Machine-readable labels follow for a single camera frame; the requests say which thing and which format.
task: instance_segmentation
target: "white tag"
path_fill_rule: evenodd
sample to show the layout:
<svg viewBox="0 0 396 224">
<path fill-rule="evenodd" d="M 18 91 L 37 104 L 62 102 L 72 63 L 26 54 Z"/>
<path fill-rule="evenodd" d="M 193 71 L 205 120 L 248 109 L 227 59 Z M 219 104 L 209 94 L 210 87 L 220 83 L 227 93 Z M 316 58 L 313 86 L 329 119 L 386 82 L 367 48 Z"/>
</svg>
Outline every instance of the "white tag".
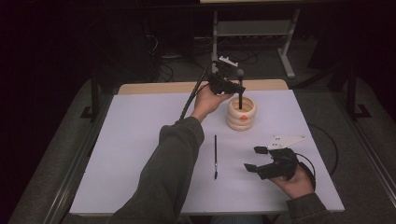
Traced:
<svg viewBox="0 0 396 224">
<path fill-rule="evenodd" d="M 271 139 L 268 149 L 281 149 L 289 147 L 293 144 L 302 142 L 306 139 L 305 136 L 294 136 L 294 135 L 275 135 Z"/>
<path fill-rule="evenodd" d="M 223 56 L 220 56 L 220 57 L 219 57 L 219 60 L 220 60 L 220 61 L 224 61 L 225 63 L 230 64 L 230 65 L 233 65 L 233 66 L 235 66 L 235 67 L 238 66 L 238 63 L 233 63 L 233 62 L 231 62 L 230 59 L 229 59 L 228 57 L 227 57 L 227 58 L 224 58 Z"/>
</svg>

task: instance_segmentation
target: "gray sleeve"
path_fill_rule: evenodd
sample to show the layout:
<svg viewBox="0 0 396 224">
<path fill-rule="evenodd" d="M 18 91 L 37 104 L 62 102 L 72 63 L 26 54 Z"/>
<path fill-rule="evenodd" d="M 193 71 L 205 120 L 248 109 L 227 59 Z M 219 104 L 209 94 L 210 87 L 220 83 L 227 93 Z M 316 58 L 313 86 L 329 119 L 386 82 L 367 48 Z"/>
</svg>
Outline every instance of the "gray sleeve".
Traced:
<svg viewBox="0 0 396 224">
<path fill-rule="evenodd" d="M 204 132 L 196 118 L 163 126 L 134 196 L 109 223 L 176 223 L 203 142 Z"/>
<path fill-rule="evenodd" d="M 292 223 L 338 223 L 316 193 L 287 201 Z"/>
</svg>

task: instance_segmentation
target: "gray floor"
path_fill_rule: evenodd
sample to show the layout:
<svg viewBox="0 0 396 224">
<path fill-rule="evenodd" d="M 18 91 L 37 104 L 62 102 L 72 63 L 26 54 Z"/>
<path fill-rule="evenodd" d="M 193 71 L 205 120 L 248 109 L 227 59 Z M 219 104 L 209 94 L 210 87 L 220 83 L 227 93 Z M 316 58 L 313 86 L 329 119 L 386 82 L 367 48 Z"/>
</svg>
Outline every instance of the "gray floor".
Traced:
<svg viewBox="0 0 396 224">
<path fill-rule="evenodd" d="M 257 60 L 252 57 L 246 63 L 241 63 L 246 79 L 282 78 L 289 86 L 293 86 L 318 72 L 306 68 L 315 45 L 315 40 L 294 40 L 291 43 L 288 55 L 296 74 L 293 80 L 286 78 L 275 44 L 259 46 L 255 50 L 245 49 L 245 52 L 229 50 L 222 53 L 239 59 L 247 57 L 246 53 L 259 53 Z M 207 53 L 197 57 L 194 63 L 184 59 L 167 60 L 164 63 L 173 69 L 174 81 L 195 81 L 202 73 L 197 63 L 205 66 L 209 61 Z M 163 78 L 159 82 L 169 77 L 165 74 L 169 73 L 169 68 L 163 66 L 163 71 Z M 378 171 L 386 170 L 385 174 L 389 176 L 382 177 L 396 179 L 396 125 L 375 99 L 369 85 L 360 79 L 357 104 L 365 105 L 372 118 L 351 121 L 344 109 L 346 90 L 337 93 L 328 91 L 326 85 L 330 78 L 325 77 L 304 90 L 294 92 L 329 172 L 334 167 L 335 148 L 338 148 L 338 166 L 332 180 L 346 211 L 336 215 L 343 223 L 395 223 L 395 205 L 385 188 L 392 189 L 394 185 L 382 181 Z M 103 114 L 96 123 L 79 117 L 84 107 L 90 105 L 90 99 L 90 83 L 86 83 L 70 105 L 10 223 L 106 222 L 104 217 L 87 218 L 67 214 L 89 160 L 87 153 L 100 130 L 111 96 L 101 95 Z M 368 150 L 369 146 L 374 149 L 374 153 Z M 290 223 L 287 214 L 279 217 L 276 223 Z"/>
</svg>

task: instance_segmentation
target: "white tabletop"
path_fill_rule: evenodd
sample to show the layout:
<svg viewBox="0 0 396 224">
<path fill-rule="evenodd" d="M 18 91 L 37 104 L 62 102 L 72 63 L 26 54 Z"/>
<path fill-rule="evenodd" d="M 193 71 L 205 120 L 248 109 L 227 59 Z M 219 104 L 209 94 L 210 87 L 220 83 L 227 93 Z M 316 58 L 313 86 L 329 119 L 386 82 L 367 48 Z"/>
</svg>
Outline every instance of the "white tabletop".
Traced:
<svg viewBox="0 0 396 224">
<path fill-rule="evenodd" d="M 288 197 L 269 180 L 249 173 L 244 163 L 271 163 L 256 154 L 276 134 L 304 135 L 290 148 L 311 160 L 317 172 L 317 194 L 331 211 L 344 206 L 318 153 L 292 91 L 246 91 L 256 101 L 254 126 L 245 132 L 225 121 L 227 103 L 203 122 L 205 141 L 192 176 L 183 214 L 268 214 L 287 211 Z M 118 95 L 93 150 L 86 173 L 70 209 L 72 214 L 111 215 L 134 194 L 139 175 L 158 144 L 159 130 L 178 120 L 189 93 Z M 214 136 L 218 137 L 219 177 L 214 179 Z M 309 163 L 302 158 L 308 167 Z"/>
</svg>

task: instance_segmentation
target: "person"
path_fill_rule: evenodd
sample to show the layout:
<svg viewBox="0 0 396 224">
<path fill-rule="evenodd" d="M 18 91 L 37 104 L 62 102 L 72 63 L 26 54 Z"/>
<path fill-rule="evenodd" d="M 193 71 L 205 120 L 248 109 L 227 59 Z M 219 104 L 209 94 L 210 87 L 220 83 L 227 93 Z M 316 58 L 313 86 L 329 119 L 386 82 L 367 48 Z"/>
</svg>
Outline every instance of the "person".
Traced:
<svg viewBox="0 0 396 224">
<path fill-rule="evenodd" d="M 215 95 L 203 86 L 191 115 L 161 128 L 159 144 L 140 174 L 136 192 L 107 223 L 177 223 L 205 138 L 201 122 L 232 96 Z M 289 195 L 293 223 L 336 223 L 301 167 L 290 180 L 276 177 L 271 181 Z"/>
</svg>

